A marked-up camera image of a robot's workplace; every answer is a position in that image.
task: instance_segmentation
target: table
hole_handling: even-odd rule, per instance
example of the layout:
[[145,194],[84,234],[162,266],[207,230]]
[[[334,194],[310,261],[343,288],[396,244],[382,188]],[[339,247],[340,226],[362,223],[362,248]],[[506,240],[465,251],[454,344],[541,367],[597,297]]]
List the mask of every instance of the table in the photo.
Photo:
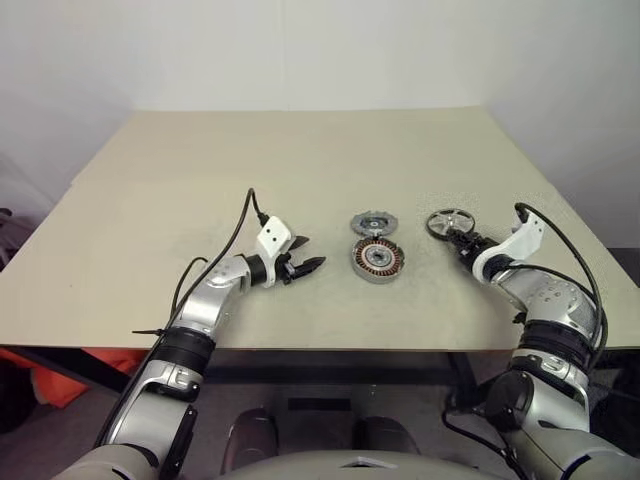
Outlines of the table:
[[[640,345],[640,291],[556,189],[480,107],[363,112],[139,112],[0,275],[0,343],[149,347],[131,330],[162,327],[188,261],[226,242],[248,187],[263,210],[311,238],[295,256],[325,255],[290,286],[256,288],[220,338],[233,349],[508,350],[515,310],[465,272],[424,221],[470,211],[500,241],[513,204],[551,217],[594,271],[609,347]],[[399,219],[390,239],[401,276],[373,285],[349,255],[354,214]],[[249,253],[249,216],[232,253]],[[585,277],[549,230],[532,259]]]

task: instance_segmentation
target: small wheel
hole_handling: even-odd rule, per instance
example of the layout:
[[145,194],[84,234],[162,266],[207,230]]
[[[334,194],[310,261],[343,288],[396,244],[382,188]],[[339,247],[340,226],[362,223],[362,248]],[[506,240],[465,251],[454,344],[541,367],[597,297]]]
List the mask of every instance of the small wheel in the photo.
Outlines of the small wheel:
[[475,226],[476,221],[473,215],[458,208],[438,210],[432,213],[425,223],[429,235],[438,240],[448,240],[448,233],[451,230],[469,233],[473,231]]

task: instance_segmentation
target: red object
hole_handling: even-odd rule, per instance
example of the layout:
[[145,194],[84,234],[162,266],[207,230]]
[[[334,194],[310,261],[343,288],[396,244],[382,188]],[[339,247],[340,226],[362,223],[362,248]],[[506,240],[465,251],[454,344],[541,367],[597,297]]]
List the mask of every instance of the red object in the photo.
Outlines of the red object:
[[[124,348],[83,348],[83,350],[125,373],[134,370],[147,354],[146,350]],[[11,360],[19,367],[31,368],[33,370],[31,382],[36,396],[58,408],[66,407],[89,390],[84,383],[53,372],[8,350],[0,349],[0,357]]]

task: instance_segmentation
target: metal gear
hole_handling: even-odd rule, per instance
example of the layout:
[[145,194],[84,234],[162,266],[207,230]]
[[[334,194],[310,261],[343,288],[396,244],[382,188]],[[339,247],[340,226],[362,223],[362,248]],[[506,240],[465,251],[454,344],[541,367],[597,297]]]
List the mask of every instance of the metal gear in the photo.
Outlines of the metal gear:
[[364,235],[380,237],[390,235],[398,227],[398,219],[387,212],[368,212],[356,215],[351,220],[354,232]]
[[476,221],[469,212],[459,208],[445,208],[432,213],[427,218],[425,228],[427,232],[438,240],[447,240],[450,230],[470,233],[476,226]]
[[404,266],[404,252],[386,238],[366,237],[353,246],[351,265],[368,282],[389,283]]

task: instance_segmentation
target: copper winding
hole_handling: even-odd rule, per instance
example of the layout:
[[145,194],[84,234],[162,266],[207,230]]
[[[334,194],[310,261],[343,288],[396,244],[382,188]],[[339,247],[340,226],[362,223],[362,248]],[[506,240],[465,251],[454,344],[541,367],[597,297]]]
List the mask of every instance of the copper winding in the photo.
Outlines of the copper winding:
[[[382,245],[383,247],[388,248],[389,250],[391,250],[391,253],[393,254],[393,260],[392,262],[385,267],[384,269],[373,269],[369,266],[369,263],[366,261],[366,259],[364,258],[364,250],[365,248],[367,248],[370,245]],[[360,240],[357,244],[356,244],[356,250],[355,250],[355,260],[356,263],[358,264],[358,266],[360,268],[362,268],[363,270],[366,270],[367,272],[371,273],[372,275],[376,275],[379,277],[388,277],[390,275],[395,275],[397,274],[400,269],[403,266],[403,257],[404,254],[402,253],[402,251],[396,246],[395,243],[386,240],[384,238],[378,237],[378,238],[373,238],[373,237],[367,237],[364,238],[362,240]]]

